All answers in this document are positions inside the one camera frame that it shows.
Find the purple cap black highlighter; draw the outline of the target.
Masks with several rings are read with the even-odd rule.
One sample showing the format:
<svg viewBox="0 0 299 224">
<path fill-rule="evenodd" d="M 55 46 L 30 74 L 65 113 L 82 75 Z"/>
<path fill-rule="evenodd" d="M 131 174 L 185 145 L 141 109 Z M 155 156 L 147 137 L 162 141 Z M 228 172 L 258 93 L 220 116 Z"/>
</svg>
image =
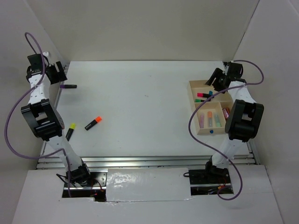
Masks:
<svg viewBox="0 0 299 224">
<path fill-rule="evenodd" d="M 62 89 L 76 89 L 77 85 L 75 85 L 75 84 L 61 84 L 60 88 L 62 88 Z"/>
</svg>

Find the blue cap black highlighter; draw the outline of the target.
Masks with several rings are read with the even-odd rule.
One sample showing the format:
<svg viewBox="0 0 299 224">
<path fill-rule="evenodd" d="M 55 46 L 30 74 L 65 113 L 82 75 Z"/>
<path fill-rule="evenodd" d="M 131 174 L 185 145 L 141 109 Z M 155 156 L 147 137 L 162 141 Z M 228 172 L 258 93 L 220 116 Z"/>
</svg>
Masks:
<svg viewBox="0 0 299 224">
<path fill-rule="evenodd" d="M 212 91 L 209 91 L 209 93 L 207 94 L 207 98 L 211 97 L 213 95 Z"/>
</svg>

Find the green cap black highlighter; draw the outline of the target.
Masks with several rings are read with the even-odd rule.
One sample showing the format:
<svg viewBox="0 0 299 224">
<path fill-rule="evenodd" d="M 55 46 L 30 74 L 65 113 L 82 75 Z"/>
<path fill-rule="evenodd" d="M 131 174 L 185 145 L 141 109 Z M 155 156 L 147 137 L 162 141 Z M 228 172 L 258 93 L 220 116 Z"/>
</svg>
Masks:
<svg viewBox="0 0 299 224">
<path fill-rule="evenodd" d="M 205 99 L 195 99 L 195 100 L 194 100 L 195 103 L 202 103 L 202 102 L 204 102 L 204 101 L 205 101 Z"/>
</svg>

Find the yellow cap black highlighter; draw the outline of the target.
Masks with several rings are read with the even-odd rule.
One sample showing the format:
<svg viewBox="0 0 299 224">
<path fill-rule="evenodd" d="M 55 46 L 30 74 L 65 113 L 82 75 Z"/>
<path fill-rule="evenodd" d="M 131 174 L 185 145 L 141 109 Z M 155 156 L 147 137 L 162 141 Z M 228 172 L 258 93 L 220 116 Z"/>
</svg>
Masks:
<svg viewBox="0 0 299 224">
<path fill-rule="evenodd" d="M 76 124 L 75 123 L 71 123 L 71 125 L 70 125 L 70 127 L 69 127 L 69 129 L 68 129 L 68 131 L 66 133 L 66 139 L 67 139 L 67 141 L 70 140 L 70 138 L 71 138 L 71 136 L 72 136 L 75 128 L 76 128 Z"/>
</svg>

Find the orange cap black highlighter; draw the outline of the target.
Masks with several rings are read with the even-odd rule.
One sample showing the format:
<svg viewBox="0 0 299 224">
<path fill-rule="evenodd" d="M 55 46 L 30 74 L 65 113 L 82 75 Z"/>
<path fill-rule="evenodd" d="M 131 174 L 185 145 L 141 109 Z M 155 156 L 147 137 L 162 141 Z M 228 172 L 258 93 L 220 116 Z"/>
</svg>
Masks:
<svg viewBox="0 0 299 224">
<path fill-rule="evenodd" d="M 90 130 L 93 126 L 95 126 L 97 123 L 101 122 L 102 118 L 100 116 L 93 119 L 88 125 L 85 126 L 85 130 Z"/>
</svg>

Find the pastel orange cap highlighter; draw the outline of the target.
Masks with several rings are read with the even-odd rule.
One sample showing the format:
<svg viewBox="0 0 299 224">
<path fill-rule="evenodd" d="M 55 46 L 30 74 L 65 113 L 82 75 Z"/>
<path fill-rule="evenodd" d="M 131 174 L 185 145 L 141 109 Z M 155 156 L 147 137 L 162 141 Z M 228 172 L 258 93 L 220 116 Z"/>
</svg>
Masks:
<svg viewBox="0 0 299 224">
<path fill-rule="evenodd" d="M 211 111 L 207 112 L 207 118 L 208 118 L 208 127 L 213 127 L 213 113 Z"/>
</svg>

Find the pastel green highlighter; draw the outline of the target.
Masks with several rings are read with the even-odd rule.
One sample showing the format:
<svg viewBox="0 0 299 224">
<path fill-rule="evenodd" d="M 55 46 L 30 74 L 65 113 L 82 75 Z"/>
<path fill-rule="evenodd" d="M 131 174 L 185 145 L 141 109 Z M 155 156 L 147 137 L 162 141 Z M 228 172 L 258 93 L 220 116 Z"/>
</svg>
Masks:
<svg viewBox="0 0 299 224">
<path fill-rule="evenodd" d="M 214 114 L 214 120 L 215 120 L 216 127 L 221 127 L 220 118 L 216 113 Z"/>
</svg>

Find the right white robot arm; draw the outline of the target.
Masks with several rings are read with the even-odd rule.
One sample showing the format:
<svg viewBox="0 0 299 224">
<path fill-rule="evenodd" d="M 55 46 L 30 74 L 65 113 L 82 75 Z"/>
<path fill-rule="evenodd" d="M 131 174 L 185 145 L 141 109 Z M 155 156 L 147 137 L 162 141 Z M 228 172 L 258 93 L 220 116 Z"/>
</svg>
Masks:
<svg viewBox="0 0 299 224">
<path fill-rule="evenodd" d="M 264 105 L 252 98 L 242 79 L 243 65 L 225 62 L 224 66 L 225 70 L 217 68 L 206 82 L 217 92 L 227 92 L 234 103 L 225 124 L 227 137 L 220 146 L 220 153 L 215 153 L 205 165 L 204 178 L 209 183 L 228 175 L 229 160 L 246 142 L 256 137 L 264 112 Z"/>
</svg>

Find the pastel lilac highlighter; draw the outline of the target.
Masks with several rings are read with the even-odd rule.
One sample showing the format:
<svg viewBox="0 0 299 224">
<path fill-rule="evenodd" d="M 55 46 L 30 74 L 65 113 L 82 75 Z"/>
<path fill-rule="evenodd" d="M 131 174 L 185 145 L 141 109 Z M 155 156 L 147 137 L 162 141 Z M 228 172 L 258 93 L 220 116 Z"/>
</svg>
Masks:
<svg viewBox="0 0 299 224">
<path fill-rule="evenodd" d="M 205 114 L 200 113 L 199 115 L 199 127 L 202 129 L 205 127 Z"/>
</svg>

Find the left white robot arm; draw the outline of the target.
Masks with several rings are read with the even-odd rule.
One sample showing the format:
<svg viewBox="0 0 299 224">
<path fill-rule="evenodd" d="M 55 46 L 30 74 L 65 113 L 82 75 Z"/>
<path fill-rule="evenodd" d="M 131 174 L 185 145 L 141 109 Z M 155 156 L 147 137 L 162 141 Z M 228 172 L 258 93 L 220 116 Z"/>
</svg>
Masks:
<svg viewBox="0 0 299 224">
<path fill-rule="evenodd" d="M 49 100 L 50 86 L 67 80 L 62 64 L 58 61 L 47 65 L 47 57 L 41 54 L 30 55 L 28 60 L 30 66 L 26 79 L 33 91 L 21 113 L 33 134 L 47 142 L 54 151 L 59 151 L 57 155 L 65 166 L 67 180 L 73 185 L 87 186 L 92 182 L 92 174 L 73 151 L 64 134 L 63 119 Z"/>
</svg>

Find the pink cap black highlighter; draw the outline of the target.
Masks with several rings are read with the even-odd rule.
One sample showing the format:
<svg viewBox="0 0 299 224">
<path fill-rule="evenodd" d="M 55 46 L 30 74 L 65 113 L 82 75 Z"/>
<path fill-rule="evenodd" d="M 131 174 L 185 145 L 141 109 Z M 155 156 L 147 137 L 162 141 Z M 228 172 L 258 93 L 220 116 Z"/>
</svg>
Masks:
<svg viewBox="0 0 299 224">
<path fill-rule="evenodd" d="M 207 93 L 200 93 L 200 92 L 198 92 L 197 93 L 197 97 L 199 97 L 199 98 L 209 98 L 209 97 L 211 97 L 211 95 L 207 94 Z"/>
</svg>

